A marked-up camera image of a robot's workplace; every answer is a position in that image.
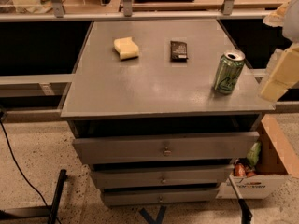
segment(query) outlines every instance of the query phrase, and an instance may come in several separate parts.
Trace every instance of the box flap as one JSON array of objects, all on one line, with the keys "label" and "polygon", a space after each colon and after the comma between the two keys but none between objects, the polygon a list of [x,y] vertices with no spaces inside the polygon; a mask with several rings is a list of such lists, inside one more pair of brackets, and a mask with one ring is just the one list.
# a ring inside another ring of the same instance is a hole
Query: box flap
[{"label": "box flap", "polygon": [[267,134],[289,175],[299,178],[299,158],[288,138],[280,129],[277,120],[271,115],[265,115],[262,119],[262,125],[266,129]]}]

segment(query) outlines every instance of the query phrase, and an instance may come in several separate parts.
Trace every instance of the black cable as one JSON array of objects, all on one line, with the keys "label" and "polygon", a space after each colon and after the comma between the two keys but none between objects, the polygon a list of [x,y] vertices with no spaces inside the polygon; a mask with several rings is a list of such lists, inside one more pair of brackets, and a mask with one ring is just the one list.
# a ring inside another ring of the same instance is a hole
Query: black cable
[{"label": "black cable", "polygon": [[21,175],[22,175],[22,177],[25,179],[25,181],[27,182],[27,184],[28,184],[28,185],[29,185],[35,192],[37,192],[37,194],[39,195],[39,197],[40,197],[40,198],[42,199],[42,201],[44,202],[45,206],[50,210],[50,207],[47,205],[47,202],[46,202],[45,198],[43,197],[43,195],[40,193],[40,191],[39,191],[35,186],[33,186],[33,185],[30,183],[30,181],[27,179],[27,177],[25,176],[25,174],[22,172],[22,170],[21,170],[21,168],[20,168],[20,166],[19,166],[19,164],[18,164],[18,162],[17,162],[17,160],[16,160],[16,158],[15,158],[15,155],[13,154],[13,151],[12,151],[12,148],[11,148],[11,145],[10,145],[10,142],[9,142],[9,139],[8,139],[8,136],[7,136],[7,131],[6,131],[6,129],[5,129],[5,127],[4,127],[4,125],[3,125],[3,123],[2,123],[1,120],[0,120],[0,125],[1,125],[1,127],[2,127],[2,130],[3,130],[3,132],[4,132],[5,137],[6,137],[6,139],[7,139],[7,144],[8,144],[8,148],[9,148],[11,157],[12,157],[12,159],[14,160],[14,162],[15,162],[15,164],[16,164],[18,170],[20,171],[20,173],[21,173]]}]

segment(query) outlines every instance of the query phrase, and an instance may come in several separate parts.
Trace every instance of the gray tabletop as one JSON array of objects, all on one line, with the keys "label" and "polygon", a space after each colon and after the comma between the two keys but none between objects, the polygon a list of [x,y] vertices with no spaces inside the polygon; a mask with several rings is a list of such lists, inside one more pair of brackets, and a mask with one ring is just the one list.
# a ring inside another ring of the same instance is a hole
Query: gray tabletop
[{"label": "gray tabletop", "polygon": [[[121,61],[116,38],[131,36],[136,59]],[[184,41],[188,61],[170,61],[170,41]],[[273,110],[258,97],[247,67],[230,95],[212,90],[223,52],[233,45],[214,20],[96,22],[67,94],[62,118],[109,119]]]}]

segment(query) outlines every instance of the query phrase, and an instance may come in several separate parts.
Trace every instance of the drawer knob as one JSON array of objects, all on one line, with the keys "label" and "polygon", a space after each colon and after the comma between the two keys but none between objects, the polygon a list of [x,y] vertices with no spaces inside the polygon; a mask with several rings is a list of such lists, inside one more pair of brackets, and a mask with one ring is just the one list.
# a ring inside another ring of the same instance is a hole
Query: drawer knob
[{"label": "drawer knob", "polygon": [[161,183],[162,183],[162,184],[165,184],[165,183],[166,183],[166,178],[165,178],[164,176],[161,178]]},{"label": "drawer knob", "polygon": [[168,149],[168,147],[165,147],[163,155],[164,156],[170,156],[171,155],[171,151]]}]

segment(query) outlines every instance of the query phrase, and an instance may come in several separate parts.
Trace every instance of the can top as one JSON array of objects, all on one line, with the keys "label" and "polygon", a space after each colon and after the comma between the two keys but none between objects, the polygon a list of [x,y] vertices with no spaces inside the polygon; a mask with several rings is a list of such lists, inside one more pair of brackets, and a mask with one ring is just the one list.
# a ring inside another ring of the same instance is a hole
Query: can top
[{"label": "can top", "polygon": [[237,49],[230,49],[224,52],[224,55],[227,59],[232,60],[232,61],[244,61],[245,60],[245,55],[242,51],[237,50]]}]

